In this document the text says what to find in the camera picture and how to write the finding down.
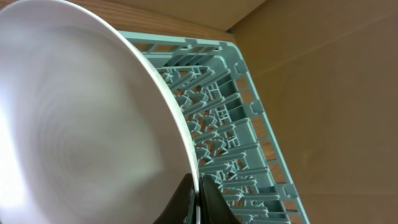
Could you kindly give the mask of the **grey dishwasher rack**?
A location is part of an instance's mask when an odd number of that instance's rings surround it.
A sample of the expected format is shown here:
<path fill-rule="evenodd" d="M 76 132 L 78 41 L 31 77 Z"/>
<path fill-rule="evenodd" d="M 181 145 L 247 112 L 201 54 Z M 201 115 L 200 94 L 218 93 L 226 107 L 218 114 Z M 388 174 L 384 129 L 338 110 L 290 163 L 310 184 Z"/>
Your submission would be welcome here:
<path fill-rule="evenodd" d="M 241 223 L 308 223 L 265 109 L 237 46 L 123 32 L 182 110 L 199 172 L 212 176 Z"/>

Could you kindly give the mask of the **large pink plate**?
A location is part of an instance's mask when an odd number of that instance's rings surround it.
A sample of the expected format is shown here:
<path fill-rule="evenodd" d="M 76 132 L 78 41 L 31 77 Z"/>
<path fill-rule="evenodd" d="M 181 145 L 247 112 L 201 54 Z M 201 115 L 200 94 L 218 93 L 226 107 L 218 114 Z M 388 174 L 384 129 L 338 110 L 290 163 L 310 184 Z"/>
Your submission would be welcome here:
<path fill-rule="evenodd" d="M 186 174 L 180 107 L 120 32 L 68 1 L 1 10 L 2 223 L 152 223 Z"/>

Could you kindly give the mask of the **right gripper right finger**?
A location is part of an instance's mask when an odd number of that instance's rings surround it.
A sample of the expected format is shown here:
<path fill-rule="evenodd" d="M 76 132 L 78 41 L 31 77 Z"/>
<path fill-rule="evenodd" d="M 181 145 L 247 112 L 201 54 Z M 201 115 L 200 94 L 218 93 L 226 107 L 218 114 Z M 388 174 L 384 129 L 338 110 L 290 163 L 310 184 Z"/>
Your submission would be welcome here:
<path fill-rule="evenodd" d="M 202 224 L 241 224 L 210 175 L 200 177 L 199 201 Z"/>

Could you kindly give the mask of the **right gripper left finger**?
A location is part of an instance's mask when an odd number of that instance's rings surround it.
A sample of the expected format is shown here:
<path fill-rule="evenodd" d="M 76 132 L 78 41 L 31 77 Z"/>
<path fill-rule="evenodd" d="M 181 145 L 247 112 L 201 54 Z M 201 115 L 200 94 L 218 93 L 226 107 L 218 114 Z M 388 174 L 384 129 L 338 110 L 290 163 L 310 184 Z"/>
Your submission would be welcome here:
<path fill-rule="evenodd" d="M 185 174 L 154 224 L 193 224 L 196 218 L 195 200 L 192 175 Z"/>

